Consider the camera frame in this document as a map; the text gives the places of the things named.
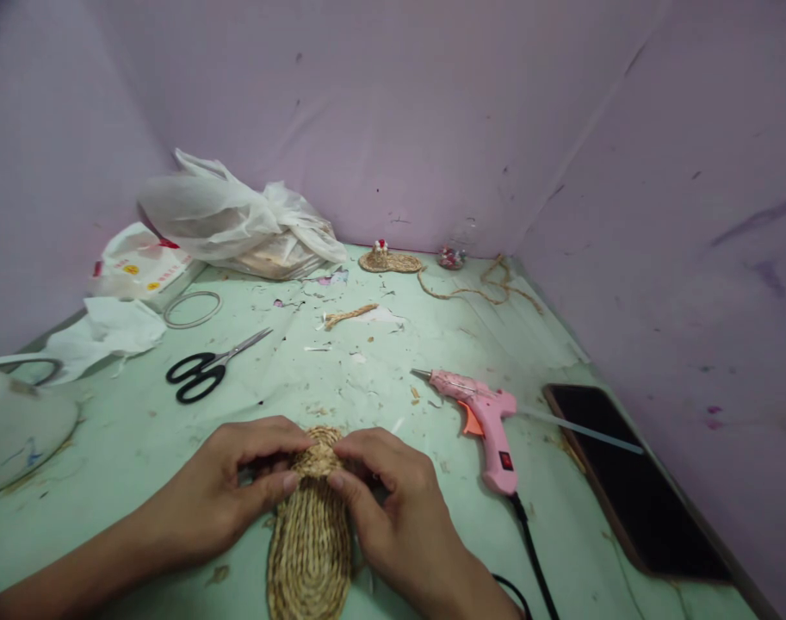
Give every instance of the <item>metal ring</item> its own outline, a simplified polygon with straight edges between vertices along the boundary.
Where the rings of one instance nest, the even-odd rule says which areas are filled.
[[[197,297],[198,295],[209,295],[214,297],[218,301],[218,305],[212,308],[205,317],[198,319],[197,321],[192,321],[191,323],[172,323],[169,320],[169,314],[172,310],[174,310],[177,305],[181,301],[186,301],[189,297]],[[188,295],[184,295],[183,297],[179,297],[167,306],[166,311],[163,313],[163,321],[165,321],[166,325],[171,327],[172,329],[189,329],[190,327],[197,327],[198,325],[202,325],[206,323],[209,319],[211,319],[215,314],[218,313],[220,307],[223,306],[223,300],[220,298],[220,295],[217,293],[213,293],[212,291],[195,291],[194,293],[189,293]]]

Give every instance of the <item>tissue paper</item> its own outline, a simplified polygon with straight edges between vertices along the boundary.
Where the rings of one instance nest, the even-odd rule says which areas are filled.
[[[64,364],[47,385],[74,381],[106,356],[130,357],[152,349],[166,332],[163,320],[141,301],[92,297],[84,303],[88,313],[71,327],[53,334],[42,351]]]

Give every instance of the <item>smartphone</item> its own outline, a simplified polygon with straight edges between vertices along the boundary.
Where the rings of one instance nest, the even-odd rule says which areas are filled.
[[[548,384],[542,392],[554,415],[642,445],[598,387]],[[725,562],[647,452],[636,455],[568,429],[562,432],[635,567],[670,580],[732,583]]]

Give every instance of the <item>hot glue gun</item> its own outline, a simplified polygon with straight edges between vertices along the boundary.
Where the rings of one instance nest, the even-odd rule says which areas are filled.
[[[504,434],[502,418],[516,413],[516,397],[509,392],[493,392],[486,384],[446,370],[412,369],[412,373],[430,382],[440,394],[459,401],[467,411],[465,434],[478,435],[485,444],[485,472],[481,479],[491,491],[511,496],[516,492],[518,477],[513,469],[511,447]]]

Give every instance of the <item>straw rope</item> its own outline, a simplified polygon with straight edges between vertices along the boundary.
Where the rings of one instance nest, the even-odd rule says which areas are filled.
[[[497,267],[501,267],[502,269],[504,269],[504,275],[502,276],[502,279],[499,282],[494,282],[493,280],[488,280],[487,277]],[[427,267],[425,266],[418,272],[418,283],[421,284],[421,288],[424,290],[424,292],[426,294],[432,295],[436,299],[450,299],[451,297],[453,297],[453,295],[457,295],[459,293],[475,293],[477,295],[481,295],[486,300],[490,301],[494,306],[500,306],[500,305],[502,305],[503,303],[505,303],[506,301],[508,301],[510,299],[511,291],[512,291],[514,293],[519,293],[522,297],[524,297],[526,300],[528,300],[530,303],[532,303],[533,307],[536,309],[536,311],[539,313],[539,315],[540,316],[544,316],[544,311],[542,310],[542,306],[539,304],[538,301],[536,301],[533,297],[531,297],[530,295],[528,295],[524,291],[520,291],[518,288],[513,288],[512,286],[508,285],[507,282],[508,282],[508,280],[511,279],[511,268],[508,265],[504,264],[504,257],[501,254],[498,255],[496,260],[487,269],[487,271],[485,271],[485,273],[483,273],[481,275],[481,281],[484,284],[492,284],[493,286],[498,286],[502,290],[504,290],[504,299],[503,300],[494,300],[488,294],[483,293],[480,290],[476,290],[475,288],[457,288],[455,291],[453,291],[450,294],[436,293],[434,291],[431,291],[429,288],[427,288],[427,285],[424,284],[424,280],[422,280],[422,278],[421,278],[421,274],[423,274],[426,270],[427,270]]]
[[[353,310],[351,313],[327,314],[326,330],[329,331],[344,319],[352,319],[353,317],[361,316],[364,313],[368,313],[370,310],[375,310],[377,307],[378,304],[368,304],[367,306],[361,306],[357,310]]]
[[[338,429],[314,426],[318,444],[299,455],[295,492],[278,506],[269,549],[267,600],[272,620],[340,617],[350,589],[350,528],[341,498],[326,476],[342,466],[332,451]]]

